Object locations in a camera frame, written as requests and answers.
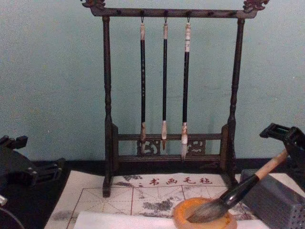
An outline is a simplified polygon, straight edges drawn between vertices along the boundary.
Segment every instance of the gray container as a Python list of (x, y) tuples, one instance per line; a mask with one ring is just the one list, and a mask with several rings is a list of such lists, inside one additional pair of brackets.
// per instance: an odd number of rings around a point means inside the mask
[[(257, 170), (241, 173), (241, 181)], [(305, 198), (267, 175), (243, 198), (253, 213), (271, 229), (305, 229)]]

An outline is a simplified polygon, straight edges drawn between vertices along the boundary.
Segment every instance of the brush rack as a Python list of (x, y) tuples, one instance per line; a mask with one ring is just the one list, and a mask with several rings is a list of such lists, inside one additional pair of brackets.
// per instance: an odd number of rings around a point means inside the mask
[[(111, 63), (110, 63), (110, 17), (184, 17), (184, 18), (224, 18), (237, 19), (237, 38), (235, 46), (234, 67), (232, 76), (232, 94), (230, 101), (230, 114), (227, 123), (219, 134), (188, 134), (188, 153), (185, 163), (197, 161), (200, 168), (214, 168), (228, 177), (227, 185), (230, 187), (237, 183), (235, 179), (235, 111), (239, 72), (242, 56), (243, 31), (245, 19), (252, 19), (259, 10), (263, 10), (269, 0), (246, 0), (243, 10), (180, 10), (180, 9), (129, 9), (106, 8), (105, 0), (86, 0), (83, 6), (90, 8), (92, 14), (102, 17), (103, 21), (103, 52), (104, 52), (104, 87), (105, 87), (105, 179), (103, 183), (103, 196), (109, 197), (111, 193), (112, 178), (121, 162), (170, 162), (180, 161), (180, 155), (161, 155), (161, 134), (147, 134), (145, 151), (140, 152), (140, 134), (119, 134), (118, 127), (112, 123), (111, 118)], [(168, 134), (167, 141), (180, 141), (181, 134)], [(220, 140), (220, 152), (217, 155), (205, 153), (207, 140)], [(119, 155), (119, 141), (136, 141), (138, 153), (135, 156)]]

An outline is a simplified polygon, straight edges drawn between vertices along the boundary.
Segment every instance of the green wall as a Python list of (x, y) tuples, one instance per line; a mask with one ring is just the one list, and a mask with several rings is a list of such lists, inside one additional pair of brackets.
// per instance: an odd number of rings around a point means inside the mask
[[(242, 9), (242, 0), (118, 1), (107, 7)], [(236, 110), (238, 158), (272, 157), (283, 145), (258, 134), (271, 122), (305, 131), (305, 7), (270, 0), (246, 20)], [(163, 18), (145, 18), (146, 125), (162, 122)], [(229, 115), (237, 20), (192, 19), (189, 133), (219, 133)], [(169, 133), (182, 124), (186, 19), (168, 19)], [(140, 18), (111, 18), (112, 119), (140, 132)], [(102, 19), (78, 0), (0, 2), (0, 134), (27, 135), (31, 160), (104, 159)], [(179, 142), (165, 153), (179, 151)], [(218, 151), (217, 144), (207, 150)], [(134, 152), (120, 144), (122, 154)]]

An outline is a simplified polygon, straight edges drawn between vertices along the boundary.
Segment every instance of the brown brush tip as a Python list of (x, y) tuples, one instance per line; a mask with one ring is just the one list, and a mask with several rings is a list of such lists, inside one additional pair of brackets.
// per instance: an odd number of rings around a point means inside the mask
[(227, 205), (221, 199), (216, 199), (202, 204), (187, 218), (187, 221), (191, 223), (207, 223), (224, 216), (227, 211)]

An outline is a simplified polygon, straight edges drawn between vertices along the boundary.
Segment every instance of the large calligraphy brush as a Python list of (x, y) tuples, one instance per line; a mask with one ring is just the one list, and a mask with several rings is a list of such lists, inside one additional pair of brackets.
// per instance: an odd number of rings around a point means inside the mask
[(288, 157), (286, 149), (271, 159), (255, 174), (241, 182), (237, 187), (223, 193), (218, 199), (202, 204), (187, 220), (191, 223), (204, 223), (222, 217), (230, 208), (241, 201), (250, 189), (268, 175), (275, 167)]
[(146, 131), (145, 131), (145, 25), (141, 18), (141, 154), (145, 152)]
[(191, 42), (191, 25), (187, 22), (185, 27), (185, 49), (184, 49), (184, 76), (183, 76), (183, 113), (181, 131), (181, 159), (184, 161), (187, 153), (187, 88), (189, 80), (189, 56)]
[(167, 18), (163, 27), (163, 121), (162, 121), (162, 146), (165, 149), (167, 124), (166, 124), (166, 77), (167, 77)]

